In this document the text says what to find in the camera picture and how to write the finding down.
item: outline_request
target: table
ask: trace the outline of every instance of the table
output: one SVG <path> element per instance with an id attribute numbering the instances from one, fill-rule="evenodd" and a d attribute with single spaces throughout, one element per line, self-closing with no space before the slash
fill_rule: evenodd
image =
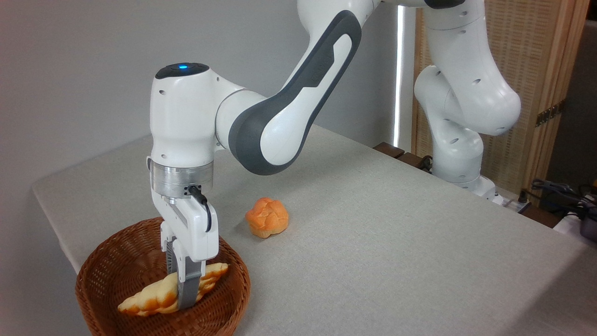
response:
<path id="1" fill-rule="evenodd" d="M 118 230 L 157 216 L 143 138 L 34 187 L 75 270 Z M 314 126 L 273 176 L 226 151 L 207 195 L 245 261 L 238 335 L 595 335 L 597 252 L 434 176 Z M 290 213 L 251 235 L 260 197 Z"/>

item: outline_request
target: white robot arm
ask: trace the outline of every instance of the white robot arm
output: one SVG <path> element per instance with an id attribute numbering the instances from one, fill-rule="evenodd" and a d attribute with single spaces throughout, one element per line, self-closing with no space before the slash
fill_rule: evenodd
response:
<path id="1" fill-rule="evenodd" d="M 521 102 L 491 55 L 484 2 L 426 8 L 424 15 L 435 66 L 421 72 L 414 91 L 431 128 L 433 174 L 501 203 L 493 182 L 481 176 L 479 133 L 507 132 L 519 117 Z"/>

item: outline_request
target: gray wall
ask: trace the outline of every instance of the gray wall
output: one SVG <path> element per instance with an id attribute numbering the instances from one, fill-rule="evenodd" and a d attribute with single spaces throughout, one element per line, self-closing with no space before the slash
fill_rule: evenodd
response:
<path id="1" fill-rule="evenodd" d="M 370 18 L 316 121 L 369 146 L 392 138 L 395 12 Z M 162 66 L 206 63 L 270 95 L 307 39 L 295 0 L 2 1 L 0 334 L 88 333 L 32 182 L 148 134 Z"/>

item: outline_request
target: bread roll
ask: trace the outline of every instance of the bread roll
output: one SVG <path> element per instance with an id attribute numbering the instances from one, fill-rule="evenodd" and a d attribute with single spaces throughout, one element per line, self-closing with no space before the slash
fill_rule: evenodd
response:
<path id="1" fill-rule="evenodd" d="M 278 234 L 288 227 L 288 212 L 282 202 L 263 197 L 247 212 L 245 219 L 251 233 L 259 238 Z"/>

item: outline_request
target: gray gripper finger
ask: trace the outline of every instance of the gray gripper finger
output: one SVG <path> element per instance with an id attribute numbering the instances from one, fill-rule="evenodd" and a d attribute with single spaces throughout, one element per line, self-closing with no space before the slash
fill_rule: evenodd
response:
<path id="1" fill-rule="evenodd" d="M 184 282 L 179 281 L 179 310 L 192 307 L 199 292 L 199 280 L 202 262 L 193 262 L 189 257 L 184 259 L 186 277 Z"/>

